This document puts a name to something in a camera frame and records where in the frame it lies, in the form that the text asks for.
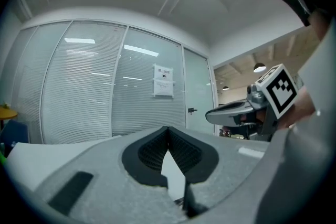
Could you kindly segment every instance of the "door handle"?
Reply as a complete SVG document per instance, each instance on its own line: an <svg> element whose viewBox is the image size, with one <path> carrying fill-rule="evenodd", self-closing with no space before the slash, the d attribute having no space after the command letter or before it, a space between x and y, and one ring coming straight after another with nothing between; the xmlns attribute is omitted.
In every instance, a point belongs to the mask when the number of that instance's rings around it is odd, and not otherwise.
<svg viewBox="0 0 336 224"><path fill-rule="evenodd" d="M192 115L193 112L197 111L197 109L194 108L190 108L188 109L188 113L190 113L190 115Z"/></svg>

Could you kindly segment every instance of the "horizontal blinds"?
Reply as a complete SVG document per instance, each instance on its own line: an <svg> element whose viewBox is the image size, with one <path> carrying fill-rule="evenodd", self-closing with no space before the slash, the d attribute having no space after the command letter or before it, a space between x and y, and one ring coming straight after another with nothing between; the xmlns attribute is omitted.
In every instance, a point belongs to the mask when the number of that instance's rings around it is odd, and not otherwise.
<svg viewBox="0 0 336 224"><path fill-rule="evenodd" d="M38 27L17 68L12 107L18 120L28 125L30 142L41 144L40 98L44 76L58 41L70 22Z"/></svg>
<svg viewBox="0 0 336 224"><path fill-rule="evenodd" d="M173 68L174 98L153 96L153 65ZM185 126L184 80L181 46L130 29L118 62L112 100L112 134L143 129Z"/></svg>
<svg viewBox="0 0 336 224"><path fill-rule="evenodd" d="M111 136L112 77L126 27L74 22L55 51L43 89L47 144Z"/></svg>
<svg viewBox="0 0 336 224"><path fill-rule="evenodd" d="M0 103L12 101L14 77L19 60L36 27L25 29L17 35L5 61L0 78Z"/></svg>

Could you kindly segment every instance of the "glass door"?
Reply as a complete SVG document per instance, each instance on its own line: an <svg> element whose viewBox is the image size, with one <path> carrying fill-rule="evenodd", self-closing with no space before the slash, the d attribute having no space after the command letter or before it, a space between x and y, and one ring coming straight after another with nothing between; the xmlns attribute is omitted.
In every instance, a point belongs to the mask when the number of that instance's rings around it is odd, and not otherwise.
<svg viewBox="0 0 336 224"><path fill-rule="evenodd" d="M207 60L184 49L187 128L201 133L213 134L205 113L214 108L210 72Z"/></svg>

